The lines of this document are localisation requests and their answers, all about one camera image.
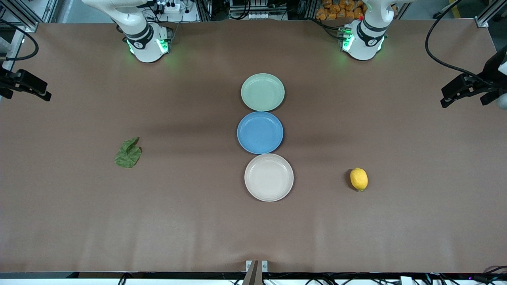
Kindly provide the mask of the beige white plate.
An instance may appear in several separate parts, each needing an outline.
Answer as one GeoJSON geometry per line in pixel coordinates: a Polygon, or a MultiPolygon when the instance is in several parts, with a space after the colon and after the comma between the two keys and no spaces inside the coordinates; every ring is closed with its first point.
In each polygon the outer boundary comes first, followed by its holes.
{"type": "Polygon", "coordinates": [[[277,154],[261,154],[253,158],[244,171],[246,189],[259,201],[276,202],[284,199],[294,185],[290,163],[277,154]]]}

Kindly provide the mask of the blue plate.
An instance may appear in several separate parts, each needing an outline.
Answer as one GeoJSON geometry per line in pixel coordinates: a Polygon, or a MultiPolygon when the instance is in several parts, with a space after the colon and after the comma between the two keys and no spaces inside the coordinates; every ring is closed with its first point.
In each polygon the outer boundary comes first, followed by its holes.
{"type": "Polygon", "coordinates": [[[284,140],[284,126],[270,112],[250,112],[238,124],[236,138],[249,153],[260,155],[275,151],[284,140]]]}

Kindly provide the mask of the yellow lemon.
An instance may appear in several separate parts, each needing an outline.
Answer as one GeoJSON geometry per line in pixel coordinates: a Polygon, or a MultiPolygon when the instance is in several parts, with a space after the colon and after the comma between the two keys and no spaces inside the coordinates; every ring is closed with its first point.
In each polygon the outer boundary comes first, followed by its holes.
{"type": "Polygon", "coordinates": [[[356,167],[350,171],[350,183],[357,191],[364,191],[368,184],[369,178],[366,171],[362,168],[356,167]]]}

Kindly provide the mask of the light green plate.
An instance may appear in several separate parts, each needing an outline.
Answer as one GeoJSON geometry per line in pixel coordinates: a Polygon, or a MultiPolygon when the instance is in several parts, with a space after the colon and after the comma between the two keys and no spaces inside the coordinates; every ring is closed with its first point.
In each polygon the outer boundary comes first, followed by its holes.
{"type": "Polygon", "coordinates": [[[258,73],[243,82],[240,95],[248,108],[268,112],[275,110],[284,102],[286,89],[277,76],[258,73]]]}

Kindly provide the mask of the white power strip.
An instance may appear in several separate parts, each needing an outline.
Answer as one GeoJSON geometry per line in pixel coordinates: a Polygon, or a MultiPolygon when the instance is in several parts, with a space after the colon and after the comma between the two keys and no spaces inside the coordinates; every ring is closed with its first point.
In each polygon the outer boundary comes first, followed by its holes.
{"type": "Polygon", "coordinates": [[[199,22],[195,0],[153,0],[149,6],[159,22],[199,22]]]}

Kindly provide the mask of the bag of orange items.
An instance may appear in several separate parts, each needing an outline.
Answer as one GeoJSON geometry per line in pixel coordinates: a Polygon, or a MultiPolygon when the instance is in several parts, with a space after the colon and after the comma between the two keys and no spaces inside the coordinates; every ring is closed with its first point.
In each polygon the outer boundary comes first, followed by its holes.
{"type": "Polygon", "coordinates": [[[320,21],[352,18],[385,27],[395,18],[393,6],[412,0],[319,0],[312,18],[320,21]]]}

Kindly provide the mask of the aluminium frame profile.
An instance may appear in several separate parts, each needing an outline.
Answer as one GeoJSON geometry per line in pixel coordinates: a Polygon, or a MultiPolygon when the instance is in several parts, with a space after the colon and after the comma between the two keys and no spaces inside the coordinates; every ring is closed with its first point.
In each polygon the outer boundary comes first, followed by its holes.
{"type": "Polygon", "coordinates": [[[60,2],[61,0],[0,0],[0,19],[35,32],[38,24],[55,20],[60,2]]]}
{"type": "Polygon", "coordinates": [[[475,24],[478,28],[486,28],[489,20],[493,19],[505,5],[507,0],[485,0],[487,6],[483,11],[474,17],[475,24]]]}

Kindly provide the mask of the green lettuce leaf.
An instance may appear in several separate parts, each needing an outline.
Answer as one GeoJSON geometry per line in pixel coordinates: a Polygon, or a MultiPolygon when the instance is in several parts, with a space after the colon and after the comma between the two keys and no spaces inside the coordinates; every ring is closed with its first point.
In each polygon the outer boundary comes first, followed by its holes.
{"type": "Polygon", "coordinates": [[[129,169],[137,164],[142,154],[142,149],[137,145],[138,140],[139,137],[134,137],[122,142],[114,158],[117,166],[129,169]]]}

